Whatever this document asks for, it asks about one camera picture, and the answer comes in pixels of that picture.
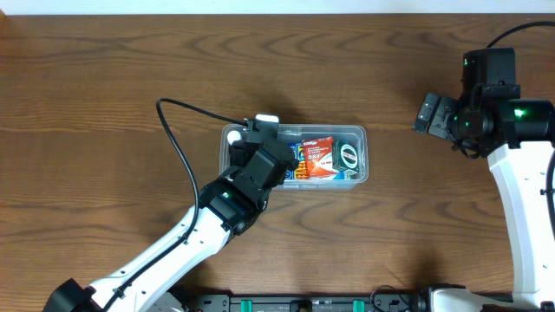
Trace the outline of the dark bottle white cap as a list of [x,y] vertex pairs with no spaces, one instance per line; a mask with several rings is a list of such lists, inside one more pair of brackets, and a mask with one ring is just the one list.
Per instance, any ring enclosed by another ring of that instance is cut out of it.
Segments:
[[230,131],[226,135],[226,140],[230,150],[244,148],[244,140],[240,131],[236,131],[236,130]]

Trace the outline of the white Panadol box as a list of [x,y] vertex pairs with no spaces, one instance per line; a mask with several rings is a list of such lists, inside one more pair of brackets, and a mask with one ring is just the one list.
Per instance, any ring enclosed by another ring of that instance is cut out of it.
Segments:
[[271,114],[257,114],[255,116],[255,119],[264,121],[264,122],[273,122],[273,123],[279,122],[279,118],[276,115],[271,115]]

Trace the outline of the blue Kool Fever box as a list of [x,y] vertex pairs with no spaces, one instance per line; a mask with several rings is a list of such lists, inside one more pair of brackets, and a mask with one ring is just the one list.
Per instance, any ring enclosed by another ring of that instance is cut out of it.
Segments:
[[302,143],[290,143],[289,148],[298,160],[295,170],[289,170],[285,178],[288,180],[304,179],[355,179],[359,172],[350,169],[337,169],[333,166],[332,153],[327,153],[316,164],[307,162],[304,157],[304,146]]

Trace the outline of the red white packet box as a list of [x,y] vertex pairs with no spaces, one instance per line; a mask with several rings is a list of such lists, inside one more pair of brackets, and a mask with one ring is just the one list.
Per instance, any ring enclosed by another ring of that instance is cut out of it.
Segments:
[[333,137],[304,140],[304,159],[311,179],[335,177],[338,170],[333,168]]

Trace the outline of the green round-logo small box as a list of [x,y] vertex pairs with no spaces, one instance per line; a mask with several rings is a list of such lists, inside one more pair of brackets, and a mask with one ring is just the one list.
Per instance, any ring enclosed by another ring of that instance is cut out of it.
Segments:
[[346,175],[359,173],[357,150],[348,141],[335,141],[332,148],[332,165],[335,170]]

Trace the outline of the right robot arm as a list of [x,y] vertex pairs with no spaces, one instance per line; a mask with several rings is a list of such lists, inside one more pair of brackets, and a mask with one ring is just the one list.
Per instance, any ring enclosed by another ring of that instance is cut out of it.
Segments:
[[521,98],[515,59],[512,48],[465,53],[460,97],[427,94],[413,126],[452,143],[469,159],[487,160],[513,257],[511,298],[432,286],[426,311],[554,309],[554,106]]

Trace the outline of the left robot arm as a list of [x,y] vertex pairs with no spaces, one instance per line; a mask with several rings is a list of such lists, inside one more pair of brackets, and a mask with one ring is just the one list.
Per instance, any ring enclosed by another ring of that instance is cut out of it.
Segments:
[[147,311],[188,271],[242,235],[265,210],[271,189],[297,167],[275,129],[249,130],[231,150],[231,166],[206,185],[198,203],[166,235],[119,271],[83,288],[69,279],[45,304],[47,311]]

